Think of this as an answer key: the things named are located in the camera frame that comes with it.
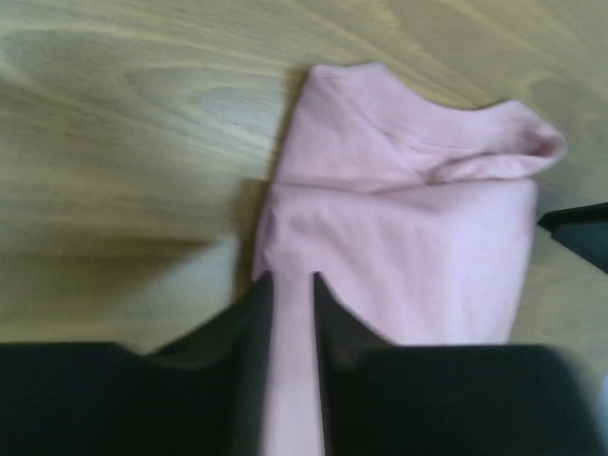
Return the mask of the pink printed t shirt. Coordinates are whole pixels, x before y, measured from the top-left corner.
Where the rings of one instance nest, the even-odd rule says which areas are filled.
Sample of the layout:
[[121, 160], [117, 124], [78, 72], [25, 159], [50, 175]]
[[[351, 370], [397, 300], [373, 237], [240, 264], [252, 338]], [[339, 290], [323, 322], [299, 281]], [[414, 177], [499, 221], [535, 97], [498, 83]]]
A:
[[262, 451], [324, 451], [312, 276], [388, 340], [502, 344], [536, 224], [534, 176], [566, 154], [525, 104], [433, 104], [382, 64], [315, 66], [256, 235], [275, 315]]

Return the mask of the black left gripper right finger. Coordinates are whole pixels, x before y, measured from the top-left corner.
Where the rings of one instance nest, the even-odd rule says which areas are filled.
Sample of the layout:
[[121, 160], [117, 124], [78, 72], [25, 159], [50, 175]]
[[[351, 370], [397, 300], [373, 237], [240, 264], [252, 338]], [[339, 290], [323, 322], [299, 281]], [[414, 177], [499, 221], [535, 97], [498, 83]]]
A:
[[538, 345], [396, 346], [313, 278], [330, 455], [603, 455], [569, 360]]

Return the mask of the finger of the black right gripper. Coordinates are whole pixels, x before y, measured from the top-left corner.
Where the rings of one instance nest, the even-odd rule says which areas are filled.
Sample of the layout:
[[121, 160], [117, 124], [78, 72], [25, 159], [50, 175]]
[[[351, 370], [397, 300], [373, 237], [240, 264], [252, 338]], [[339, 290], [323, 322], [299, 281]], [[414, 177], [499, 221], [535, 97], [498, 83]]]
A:
[[563, 247], [607, 273], [607, 216], [608, 203], [603, 202], [547, 212], [538, 225]]

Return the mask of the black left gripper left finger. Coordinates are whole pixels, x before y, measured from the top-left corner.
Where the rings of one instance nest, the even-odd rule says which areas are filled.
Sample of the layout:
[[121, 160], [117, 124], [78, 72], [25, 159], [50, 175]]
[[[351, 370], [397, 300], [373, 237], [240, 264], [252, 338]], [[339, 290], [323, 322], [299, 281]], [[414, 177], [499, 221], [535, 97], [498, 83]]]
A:
[[149, 354], [108, 342], [1, 347], [5, 455], [258, 455], [274, 283]]

